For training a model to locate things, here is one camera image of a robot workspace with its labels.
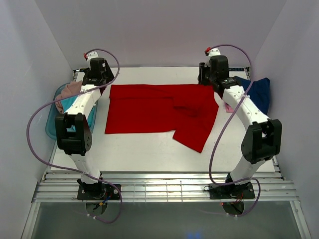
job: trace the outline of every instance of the white wall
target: white wall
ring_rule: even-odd
[[[28,150],[26,124],[72,71],[34,0],[0,0],[0,12],[0,238],[17,239],[45,169]],[[44,131],[47,114],[41,112],[31,129],[46,160],[53,146]]]
[[[278,162],[293,179],[312,237],[319,238],[319,5],[289,0],[255,61],[271,80],[270,116],[283,124]]]
[[[36,0],[75,69],[83,52],[112,51],[122,66],[198,66],[204,50],[236,44],[254,59],[286,0]],[[223,54],[245,65],[235,49]]]

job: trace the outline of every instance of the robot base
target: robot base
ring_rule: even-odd
[[[115,186],[121,190],[120,184],[115,184]],[[105,200],[108,197],[110,197],[109,200],[119,200],[120,199],[119,192],[117,192],[117,190],[115,188],[113,188],[112,186],[107,185],[107,184],[102,184],[102,190],[105,191],[103,196],[100,198],[96,198],[96,197],[92,197],[88,193],[85,193],[83,187],[81,185],[79,185],[77,199],[78,200],[101,200],[101,201]]]
[[[215,187],[214,184],[209,184],[210,199],[254,199],[255,193],[253,185],[246,183],[245,185],[232,185],[231,190],[227,186]]]

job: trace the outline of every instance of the red cloth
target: red cloth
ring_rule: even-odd
[[[175,130],[173,139],[202,152],[218,104],[211,86],[112,85],[105,133]]]

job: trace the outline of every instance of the white tabletop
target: white tabletop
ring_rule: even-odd
[[[231,72],[230,76],[247,78],[245,72]],[[142,67],[122,68],[115,84],[197,84],[198,67]],[[214,143],[230,113],[215,94],[219,110],[213,130],[202,153],[198,153],[172,139],[174,131],[164,133],[104,134],[109,108],[108,87],[98,103],[93,131],[91,155],[100,171],[118,172],[207,172]],[[212,171],[229,172],[241,158],[240,145],[245,129],[235,116],[222,137],[215,154]],[[75,168],[71,158],[57,149],[53,164]],[[274,172],[272,161],[258,172]]]

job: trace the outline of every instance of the pink cloth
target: pink cloth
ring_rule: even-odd
[[[69,84],[67,84],[64,89],[61,91],[60,95],[57,95],[55,97],[56,100],[59,100],[64,97],[71,96],[73,94],[79,93],[81,90],[82,81],[72,81]],[[60,101],[55,102],[55,106],[58,109],[60,113],[63,113],[63,106]]]

